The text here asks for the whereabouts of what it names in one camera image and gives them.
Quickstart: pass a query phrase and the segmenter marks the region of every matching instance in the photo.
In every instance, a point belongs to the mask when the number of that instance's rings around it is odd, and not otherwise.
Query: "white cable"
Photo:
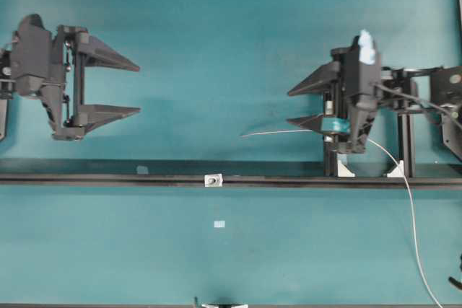
[[[245,135],[241,135],[240,137],[249,137],[254,135],[271,135],[273,133],[307,133],[313,130],[308,129],[300,129],[300,130],[275,130],[275,131],[264,131],[263,133],[247,133]]]
[[[419,243],[417,241],[417,228],[416,228],[416,214],[415,214],[415,210],[414,210],[414,197],[412,196],[412,192],[411,192],[411,187],[409,187],[409,182],[407,181],[407,178],[406,176],[404,175],[404,172],[403,170],[401,169],[401,167],[399,166],[398,162],[396,161],[396,159],[393,157],[393,155],[390,154],[389,151],[387,151],[385,148],[383,148],[380,144],[378,144],[377,142],[375,142],[374,140],[371,140],[370,138],[367,139],[371,144],[374,144],[375,146],[377,146],[378,148],[382,149],[382,151],[387,154],[391,160],[393,160],[393,162],[395,163],[396,167],[398,168],[399,172],[401,173],[401,176],[402,178],[404,179],[404,182],[406,183],[406,188],[407,188],[407,192],[409,194],[409,202],[411,203],[411,217],[412,217],[412,237],[414,238],[414,249],[416,251],[416,261],[417,261],[417,267],[419,268],[419,273],[420,273],[420,277],[422,278],[422,281],[424,282],[424,285],[425,285],[425,288],[427,289],[428,291],[428,294],[430,295],[430,297],[432,298],[433,302],[436,303],[436,305],[439,307],[439,308],[443,308],[443,306],[441,305],[441,303],[437,300],[437,298],[435,297],[435,295],[433,294],[433,291],[432,289],[430,288],[430,285],[428,285],[427,283],[427,277],[425,276],[425,272],[424,272],[424,269],[422,267],[422,263],[420,262],[420,255],[419,255]]]
[[[253,135],[268,135],[268,134],[272,134],[272,133],[298,133],[298,132],[302,132],[302,131],[308,132],[308,131],[311,131],[311,130],[302,129],[302,130],[265,131],[263,133],[248,133],[248,134],[241,135],[241,136],[242,137],[249,137],[249,136],[253,136]],[[385,148],[383,148],[380,144],[378,144],[374,140],[372,140],[370,138],[368,138],[367,140],[371,144],[373,144],[373,145],[377,146],[379,149],[381,149],[385,154],[387,154],[390,157],[391,160],[393,160],[393,162],[396,165],[396,168],[399,170],[399,172],[401,173],[402,178],[404,179],[404,183],[406,184],[406,189],[407,189],[407,192],[409,194],[409,202],[411,204],[412,238],[414,239],[414,249],[415,249],[415,252],[416,252],[416,262],[417,262],[417,267],[419,268],[420,278],[422,278],[422,281],[424,282],[425,288],[426,288],[428,294],[430,295],[430,297],[432,298],[433,302],[436,303],[436,305],[439,308],[443,308],[442,304],[437,300],[435,294],[433,294],[433,291],[432,291],[432,289],[430,288],[430,285],[427,282],[427,277],[425,276],[424,268],[422,267],[422,262],[420,261],[419,243],[417,241],[417,227],[416,227],[416,214],[415,214],[415,208],[414,208],[414,197],[412,195],[412,191],[411,191],[411,187],[409,186],[409,182],[408,182],[406,176],[404,175],[403,170],[399,166],[398,161],[393,157],[393,155],[391,155],[391,153],[389,151],[387,151]]]

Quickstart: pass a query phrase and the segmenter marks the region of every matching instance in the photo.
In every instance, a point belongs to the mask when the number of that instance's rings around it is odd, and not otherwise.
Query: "white tag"
[[[224,220],[215,220],[214,221],[214,228],[215,229],[224,229],[226,226],[226,221]]]

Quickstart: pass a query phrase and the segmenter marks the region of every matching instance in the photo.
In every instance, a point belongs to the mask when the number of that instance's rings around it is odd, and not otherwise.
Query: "white corner bracket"
[[[399,161],[399,166],[395,166],[389,173],[387,173],[387,178],[403,178],[404,172],[404,161]]]
[[[338,168],[338,177],[356,177],[356,175],[350,171],[348,167],[345,166],[340,159],[337,159],[337,168]]]
[[[214,175],[205,175],[204,184],[206,188],[219,188],[223,186],[223,175],[216,173]]]

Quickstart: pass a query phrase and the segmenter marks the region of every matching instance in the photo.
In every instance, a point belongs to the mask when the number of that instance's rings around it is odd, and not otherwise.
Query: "teal background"
[[[317,113],[317,97],[286,91],[331,48],[365,28],[384,64],[461,62],[456,0],[0,0],[0,9],[3,42],[37,12],[49,29],[88,27],[141,66],[138,74],[88,71],[88,102],[142,112],[81,142],[53,141],[38,102],[17,98],[0,152],[19,171],[37,159],[59,159],[62,170],[78,159],[315,162],[315,134],[239,135]],[[396,153],[394,120],[381,112],[371,137]],[[458,162],[437,129],[415,123],[418,163]],[[374,148],[348,159],[384,162]],[[443,303],[461,303],[447,282],[460,275],[461,198],[416,192],[422,259]],[[214,229],[215,220],[226,227]],[[0,302],[191,304],[194,296],[430,303],[406,192],[0,187]]]

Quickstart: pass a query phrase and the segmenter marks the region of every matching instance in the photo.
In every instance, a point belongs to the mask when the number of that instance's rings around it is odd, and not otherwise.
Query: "bolt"
[[[1,72],[5,76],[11,76],[12,68],[10,68],[9,66],[4,66],[3,69],[1,70]]]
[[[452,75],[449,78],[449,82],[452,83],[452,84],[459,83],[460,81],[462,81],[462,76],[459,75],[459,74]]]

